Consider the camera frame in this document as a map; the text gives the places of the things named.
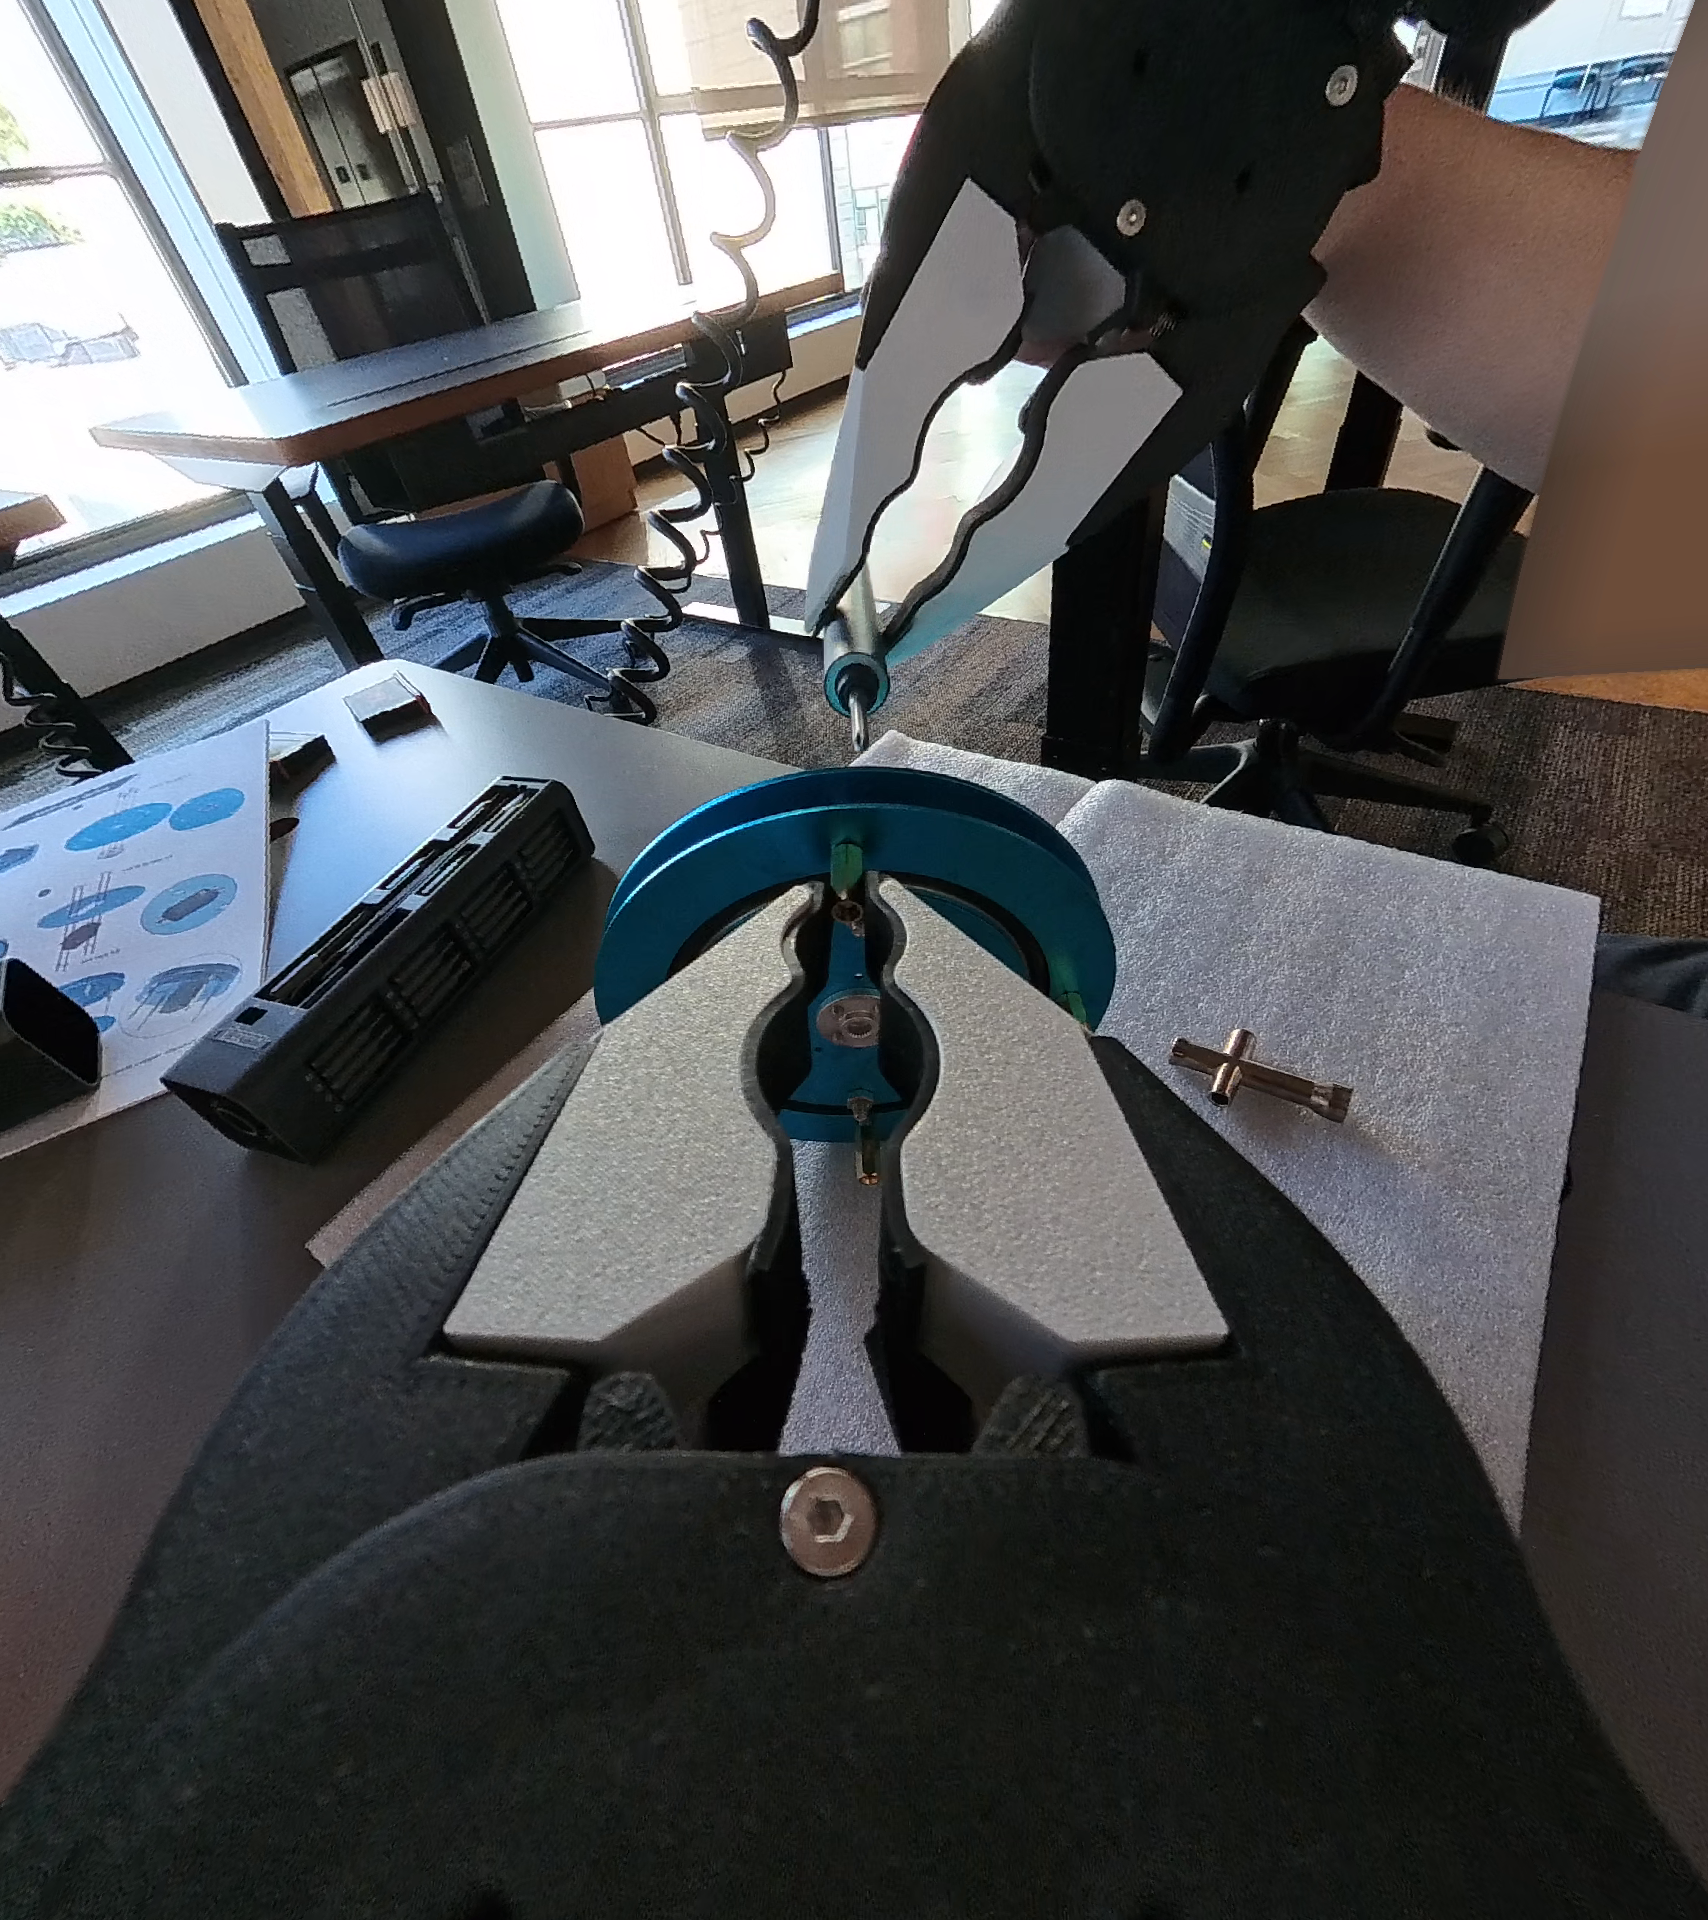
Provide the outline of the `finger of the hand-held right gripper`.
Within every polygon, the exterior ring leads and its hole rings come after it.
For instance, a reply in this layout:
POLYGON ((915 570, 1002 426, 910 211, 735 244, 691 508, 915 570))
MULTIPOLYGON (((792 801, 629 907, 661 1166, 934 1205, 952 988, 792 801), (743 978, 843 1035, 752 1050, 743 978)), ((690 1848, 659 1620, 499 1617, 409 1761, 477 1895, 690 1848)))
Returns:
POLYGON ((845 394, 819 504, 804 614, 825 635, 888 501, 912 485, 944 396, 993 363, 1024 314, 1014 216, 962 181, 905 294, 845 394))
POLYGON ((1085 359, 1033 390, 1011 456, 889 617, 888 659, 910 660, 1053 565, 1179 396, 1145 353, 1085 359))

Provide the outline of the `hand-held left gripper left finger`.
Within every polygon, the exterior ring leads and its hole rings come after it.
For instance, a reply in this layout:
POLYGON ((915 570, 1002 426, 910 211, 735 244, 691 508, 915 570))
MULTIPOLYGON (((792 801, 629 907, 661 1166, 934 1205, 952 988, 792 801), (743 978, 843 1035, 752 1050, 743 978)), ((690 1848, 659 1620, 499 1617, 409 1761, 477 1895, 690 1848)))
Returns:
POLYGON ((601 1029, 441 1337, 462 1356, 645 1374, 691 1447, 774 1451, 808 1327, 794 1154, 758 1052, 804 990, 816 880, 601 1029))

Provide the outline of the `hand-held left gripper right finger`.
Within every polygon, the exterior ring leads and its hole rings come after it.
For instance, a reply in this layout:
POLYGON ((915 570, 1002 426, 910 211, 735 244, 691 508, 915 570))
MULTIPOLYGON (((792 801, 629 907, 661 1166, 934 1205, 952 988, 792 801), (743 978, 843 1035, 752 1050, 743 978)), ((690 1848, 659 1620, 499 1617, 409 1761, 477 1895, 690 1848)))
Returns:
POLYGON ((1081 1025, 894 876, 881 981, 920 1086, 881 1150, 869 1337, 903 1452, 963 1452, 1015 1379, 1216 1354, 1227 1327, 1081 1025))

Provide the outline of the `black electric screwdriver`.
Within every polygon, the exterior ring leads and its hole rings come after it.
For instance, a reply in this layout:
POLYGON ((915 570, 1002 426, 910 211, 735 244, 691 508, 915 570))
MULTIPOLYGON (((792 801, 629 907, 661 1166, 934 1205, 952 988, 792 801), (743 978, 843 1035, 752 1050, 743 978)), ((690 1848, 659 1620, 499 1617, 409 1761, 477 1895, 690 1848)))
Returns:
POLYGON ((865 755, 869 722, 889 697, 889 667, 877 619, 864 565, 818 629, 821 695, 845 718, 856 757, 865 755))

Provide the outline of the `blue round metal turntable base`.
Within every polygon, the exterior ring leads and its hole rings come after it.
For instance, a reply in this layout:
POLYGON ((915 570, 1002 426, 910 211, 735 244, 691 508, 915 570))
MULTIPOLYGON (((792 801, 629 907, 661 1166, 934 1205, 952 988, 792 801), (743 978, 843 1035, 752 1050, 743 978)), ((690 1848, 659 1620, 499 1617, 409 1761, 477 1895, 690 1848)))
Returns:
MULTIPOLYGON (((665 829, 611 897, 595 1015, 625 1015, 790 889, 840 892, 872 875, 901 883, 1085 1027, 1105 1015, 1116 944, 1081 854, 998 791, 903 767, 765 780, 665 829)), ((835 1000, 877 1000, 883 951, 877 931, 829 931, 827 919, 801 935, 808 988, 785 1025, 801 1050, 774 1079, 774 1111, 794 1140, 854 1143, 854 1098, 865 1098, 865 1126, 886 1140, 912 1102, 918 1055, 905 1025, 886 1037, 886 1016, 869 1008, 860 1044, 818 1029, 835 1000)))

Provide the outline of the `person's right forearm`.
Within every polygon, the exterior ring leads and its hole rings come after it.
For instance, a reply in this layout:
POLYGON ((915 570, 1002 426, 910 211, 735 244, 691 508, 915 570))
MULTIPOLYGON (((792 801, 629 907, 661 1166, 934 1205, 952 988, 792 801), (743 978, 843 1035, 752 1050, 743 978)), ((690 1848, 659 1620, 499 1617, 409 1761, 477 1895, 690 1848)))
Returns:
POLYGON ((1315 244, 1304 316, 1359 374, 1535 494, 1638 154, 1410 85, 1315 244))

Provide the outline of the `metal cross wrench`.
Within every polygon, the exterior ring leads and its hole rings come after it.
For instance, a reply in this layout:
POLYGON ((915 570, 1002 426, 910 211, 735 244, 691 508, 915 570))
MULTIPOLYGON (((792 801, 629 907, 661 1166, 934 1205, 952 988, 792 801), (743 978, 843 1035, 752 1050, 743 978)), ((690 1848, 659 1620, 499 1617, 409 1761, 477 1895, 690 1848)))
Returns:
POLYGON ((1244 1093, 1255 1093, 1342 1124, 1353 1101, 1353 1091, 1346 1085, 1295 1075, 1258 1058, 1258 1038, 1246 1027, 1233 1027, 1219 1049, 1178 1037, 1169 1044, 1168 1063, 1201 1077, 1205 1098, 1222 1108, 1244 1093))

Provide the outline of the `black office chair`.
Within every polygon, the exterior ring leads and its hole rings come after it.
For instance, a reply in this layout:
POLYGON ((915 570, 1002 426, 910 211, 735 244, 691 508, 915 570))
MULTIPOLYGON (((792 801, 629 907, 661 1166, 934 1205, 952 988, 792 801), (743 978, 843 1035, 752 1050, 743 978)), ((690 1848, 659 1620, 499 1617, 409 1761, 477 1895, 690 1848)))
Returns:
POLYGON ((1324 798, 1457 812, 1454 859, 1488 868, 1510 847, 1489 803, 1357 755, 1439 764, 1457 729, 1408 718, 1410 703, 1498 683, 1531 497, 1482 469, 1461 506, 1327 488, 1255 508, 1258 456, 1314 336, 1287 328, 1244 412, 1168 486, 1139 773, 1322 832, 1324 798))
MULTIPOLYGON (((280 372, 312 372, 376 353, 441 341, 482 324, 453 243, 430 197, 348 207, 216 234, 242 282, 280 372)), ((470 646, 476 675, 528 683, 538 664, 588 686, 589 698, 638 725, 655 718, 624 671, 601 675, 567 652, 616 623, 517 617, 516 589, 563 570, 586 523, 573 493, 530 451, 487 451, 468 421, 355 451, 325 473, 349 531, 334 549, 344 580, 390 604, 401 630, 420 613, 482 608, 470 646)))

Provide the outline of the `black screwdriver bit case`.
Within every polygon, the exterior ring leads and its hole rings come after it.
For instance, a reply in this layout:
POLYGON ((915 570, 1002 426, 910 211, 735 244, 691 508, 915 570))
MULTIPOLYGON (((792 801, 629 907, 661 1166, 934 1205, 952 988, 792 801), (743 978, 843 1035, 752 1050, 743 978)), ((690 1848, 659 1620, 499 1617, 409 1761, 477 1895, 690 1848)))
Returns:
POLYGON ((228 1140, 314 1165, 583 871, 557 780, 502 778, 164 1077, 228 1140))

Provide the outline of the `white foam mat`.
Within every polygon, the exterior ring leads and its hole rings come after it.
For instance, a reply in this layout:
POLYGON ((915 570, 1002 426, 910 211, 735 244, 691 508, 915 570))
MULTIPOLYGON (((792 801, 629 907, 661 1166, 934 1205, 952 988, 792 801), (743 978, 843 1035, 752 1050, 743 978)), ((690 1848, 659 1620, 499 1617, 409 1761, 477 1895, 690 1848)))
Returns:
MULTIPOLYGON (((1019 773, 889 734, 880 761, 984 787, 1008 801, 1019 773)), ((1142 787, 1041 776, 1038 814, 1079 854, 1113 943, 1105 1015, 1081 1025, 1169 1093, 1174 1116, 1201 1119, 1201 1083, 1169 1063, 1176 1038, 1216 1044, 1254 1032, 1272 1065, 1351 1088, 1331 1123, 1244 1093, 1201 1144, 1227 1148, 1227 1172, 1258 1172, 1320 1230, 1441 1388, 1512 1525, 1527 1462, 1527 1428, 1558 1234, 1561 1172, 1588 1031, 1597 907, 1583 894, 1510 876, 1475 876, 1416 856, 1163 798, 1142 787)), ((872 1008, 883 1035, 905 1027, 883 970, 891 931, 865 876, 865 932, 881 935, 876 1000, 848 996, 818 1015, 840 1044, 864 1044, 872 1008)), ((808 990, 801 937, 832 922, 823 883, 816 914, 794 932, 804 988, 761 1038, 758 1071, 770 1112, 778 1071, 801 1049, 785 1029, 808 990)), ((881 1156, 872 1104, 849 1101, 856 1140, 881 1156)), ((1097 1052, 1102 1067, 1112 1055, 1097 1052)), ((508 1196, 479 1205, 477 1252, 457 1255, 470 1282, 526 1175, 497 1178, 508 1196)), ((1227 1226, 1226 1181, 1176 1214, 1205 1289, 1226 1319, 1226 1259, 1201 1230, 1227 1226)), ((804 1175, 801 1232, 851 1244, 883 1269, 883 1199, 827 1203, 825 1176, 804 1175)))

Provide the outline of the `white illustrated instruction sheet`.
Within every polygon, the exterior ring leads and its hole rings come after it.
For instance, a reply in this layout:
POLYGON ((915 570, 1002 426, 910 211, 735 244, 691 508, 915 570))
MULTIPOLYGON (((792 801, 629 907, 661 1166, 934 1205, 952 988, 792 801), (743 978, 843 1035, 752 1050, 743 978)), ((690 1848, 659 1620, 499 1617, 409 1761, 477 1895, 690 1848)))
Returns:
POLYGON ((145 757, 0 814, 0 960, 99 1032, 99 1085, 0 1135, 0 1158, 162 1096, 164 1075, 262 983, 265 722, 145 757))

